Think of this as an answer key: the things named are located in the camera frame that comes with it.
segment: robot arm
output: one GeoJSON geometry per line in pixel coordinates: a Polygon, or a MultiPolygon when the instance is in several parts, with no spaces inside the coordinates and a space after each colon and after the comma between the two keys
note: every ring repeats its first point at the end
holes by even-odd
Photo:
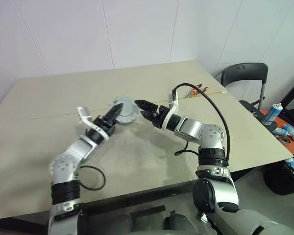
{"type": "Polygon", "coordinates": [[[109,140],[115,124],[128,125],[136,119],[138,107],[132,100],[118,97],[111,104],[111,109],[94,121],[87,108],[78,107],[77,110],[88,130],[49,164],[52,175],[49,235],[82,234],[85,216],[81,209],[79,167],[109,140]]]}
{"type": "Polygon", "coordinates": [[[194,185],[194,205],[205,213],[219,235],[294,235],[294,231],[266,218],[262,214],[239,209],[239,199],[231,178],[225,150],[223,129],[215,124],[204,124],[178,116],[177,94],[169,95],[170,109],[145,100],[135,103],[141,114],[162,130],[173,131],[198,147],[198,180],[194,185]]]}

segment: bottle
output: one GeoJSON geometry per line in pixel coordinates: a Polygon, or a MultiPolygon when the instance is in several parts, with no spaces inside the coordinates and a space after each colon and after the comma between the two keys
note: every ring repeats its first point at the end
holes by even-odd
{"type": "Polygon", "coordinates": [[[288,134],[288,131],[277,127],[275,130],[272,131],[272,133],[275,133],[280,136],[286,136],[288,134]]]}
{"type": "Polygon", "coordinates": [[[294,128],[291,125],[284,125],[283,129],[286,130],[294,140],[294,128]]]}
{"type": "Polygon", "coordinates": [[[273,104],[261,122],[264,125],[269,126],[276,119],[276,117],[280,114],[282,110],[283,107],[281,103],[273,104]]]}
{"type": "Polygon", "coordinates": [[[286,163],[289,167],[291,167],[291,168],[294,169],[294,158],[286,159],[286,160],[285,160],[285,163],[286,163]]]}

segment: black chair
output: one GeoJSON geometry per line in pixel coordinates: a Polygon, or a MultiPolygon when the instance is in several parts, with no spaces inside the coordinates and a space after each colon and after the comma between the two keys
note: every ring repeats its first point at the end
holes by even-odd
{"type": "MultiPolygon", "coordinates": [[[[249,103],[245,100],[240,100],[239,102],[249,110],[254,117],[256,117],[259,121],[264,118],[264,115],[260,112],[263,104],[265,86],[267,81],[267,74],[268,74],[268,66],[264,63],[242,63],[231,65],[227,67],[225,70],[222,71],[221,75],[221,84],[226,87],[228,84],[236,81],[242,80],[258,80],[262,81],[261,91],[259,100],[249,103]]],[[[273,122],[271,125],[265,127],[272,131],[274,130],[277,125],[273,122]]]]}

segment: orange object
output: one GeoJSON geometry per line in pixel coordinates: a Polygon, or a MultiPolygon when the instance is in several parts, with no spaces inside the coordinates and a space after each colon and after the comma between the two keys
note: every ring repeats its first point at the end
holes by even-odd
{"type": "MultiPolygon", "coordinates": [[[[266,114],[268,112],[268,110],[262,110],[261,111],[263,114],[266,114]]],[[[280,128],[283,128],[285,124],[289,124],[287,123],[286,121],[284,121],[283,119],[277,117],[275,120],[274,120],[277,124],[278,124],[278,127],[280,128]]],[[[291,152],[294,154],[294,140],[290,137],[290,136],[286,136],[286,138],[288,138],[291,143],[288,144],[288,145],[285,145],[285,147],[291,152]]]]}
{"type": "MultiPolygon", "coordinates": [[[[208,87],[205,87],[203,90],[201,90],[202,92],[206,92],[206,90],[208,90],[208,87]]],[[[198,95],[198,91],[196,89],[191,90],[191,92],[193,92],[194,95],[198,95]]]]}

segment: wall tile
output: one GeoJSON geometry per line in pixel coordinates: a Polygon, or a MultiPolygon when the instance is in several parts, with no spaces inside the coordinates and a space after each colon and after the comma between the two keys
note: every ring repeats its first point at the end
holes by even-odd
{"type": "MultiPolygon", "coordinates": [[[[268,48],[263,63],[269,67],[264,107],[280,102],[294,86],[294,5],[268,48]]],[[[244,99],[255,99],[260,84],[249,82],[244,99]]]]}
{"type": "Polygon", "coordinates": [[[180,0],[171,62],[197,59],[214,72],[241,0],[180,0]]]}
{"type": "Polygon", "coordinates": [[[217,70],[259,62],[294,0],[243,0],[217,70]]]}
{"type": "Polygon", "coordinates": [[[177,0],[104,0],[115,68],[168,63],[177,0]]]}
{"type": "Polygon", "coordinates": [[[52,74],[112,69],[101,0],[15,0],[52,74]]]}
{"type": "Polygon", "coordinates": [[[0,0],[0,100],[18,78],[48,74],[13,2],[0,0]]]}

